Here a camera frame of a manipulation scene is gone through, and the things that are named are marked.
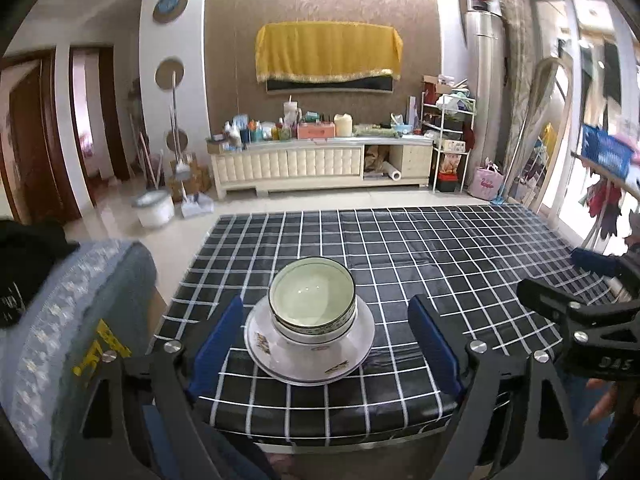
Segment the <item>pink bag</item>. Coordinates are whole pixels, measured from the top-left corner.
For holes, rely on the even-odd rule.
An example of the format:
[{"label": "pink bag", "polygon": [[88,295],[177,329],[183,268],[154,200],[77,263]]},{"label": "pink bag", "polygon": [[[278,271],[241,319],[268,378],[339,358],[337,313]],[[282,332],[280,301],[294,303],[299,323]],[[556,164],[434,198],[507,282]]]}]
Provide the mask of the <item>pink bag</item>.
[{"label": "pink bag", "polygon": [[488,164],[488,168],[476,168],[474,179],[468,189],[469,195],[482,200],[493,200],[498,196],[504,175],[497,171],[494,164]]}]

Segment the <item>white floor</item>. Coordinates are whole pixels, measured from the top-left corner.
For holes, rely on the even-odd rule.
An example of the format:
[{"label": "white floor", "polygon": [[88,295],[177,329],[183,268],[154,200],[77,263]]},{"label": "white floor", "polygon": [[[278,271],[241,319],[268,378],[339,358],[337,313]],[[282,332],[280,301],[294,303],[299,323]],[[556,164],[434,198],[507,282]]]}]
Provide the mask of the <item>white floor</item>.
[{"label": "white floor", "polygon": [[150,230],[140,225],[130,206],[133,197],[143,191],[141,179],[113,187],[96,209],[85,213],[81,220],[68,224],[65,230],[68,238],[78,241],[104,238],[135,238],[142,241],[153,255],[158,268],[158,292],[167,303],[171,301],[184,271],[220,215],[486,204],[466,194],[433,193],[409,186],[273,193],[268,198],[256,198],[255,193],[248,190],[230,192],[226,200],[216,202],[216,209],[211,214],[185,220],[177,213],[166,226]]}]

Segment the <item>pink box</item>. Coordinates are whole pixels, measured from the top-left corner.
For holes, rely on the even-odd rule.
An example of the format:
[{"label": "pink box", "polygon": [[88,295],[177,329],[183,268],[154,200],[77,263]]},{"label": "pink box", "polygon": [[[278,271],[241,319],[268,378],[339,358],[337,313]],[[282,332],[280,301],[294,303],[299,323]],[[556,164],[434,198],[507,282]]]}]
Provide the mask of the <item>pink box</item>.
[{"label": "pink box", "polygon": [[299,139],[329,139],[335,137],[333,123],[300,123],[298,125]]}]

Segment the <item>black checkered tablecloth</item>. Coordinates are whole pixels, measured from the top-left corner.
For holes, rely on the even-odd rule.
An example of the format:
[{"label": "black checkered tablecloth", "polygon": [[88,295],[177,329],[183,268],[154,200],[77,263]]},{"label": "black checkered tablecloth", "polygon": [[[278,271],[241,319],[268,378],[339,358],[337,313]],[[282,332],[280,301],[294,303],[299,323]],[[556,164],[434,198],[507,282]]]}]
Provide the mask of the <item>black checkered tablecloth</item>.
[{"label": "black checkered tablecloth", "polygon": [[304,211],[221,217],[189,268],[155,345],[189,333],[218,304],[241,294],[245,314],[274,275],[303,256],[345,265],[376,321],[361,367],[328,386],[289,386],[249,357],[242,333],[218,386],[199,400],[220,430],[259,442],[354,444],[442,426],[455,407],[441,394],[407,323],[407,302],[427,294],[470,338],[505,353],[548,349],[558,330],[515,296],[526,277],[584,298],[612,301],[607,284],[578,272],[570,248],[521,206]]}]

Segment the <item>yellow curtain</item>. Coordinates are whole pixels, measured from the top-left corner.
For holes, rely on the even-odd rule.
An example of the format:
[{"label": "yellow curtain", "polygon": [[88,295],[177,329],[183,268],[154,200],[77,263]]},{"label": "yellow curtain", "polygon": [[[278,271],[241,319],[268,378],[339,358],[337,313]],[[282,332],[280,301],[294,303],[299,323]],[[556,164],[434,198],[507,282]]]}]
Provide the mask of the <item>yellow curtain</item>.
[{"label": "yellow curtain", "polygon": [[393,27],[348,22],[269,23],[255,38],[259,82],[400,79],[402,39]]}]

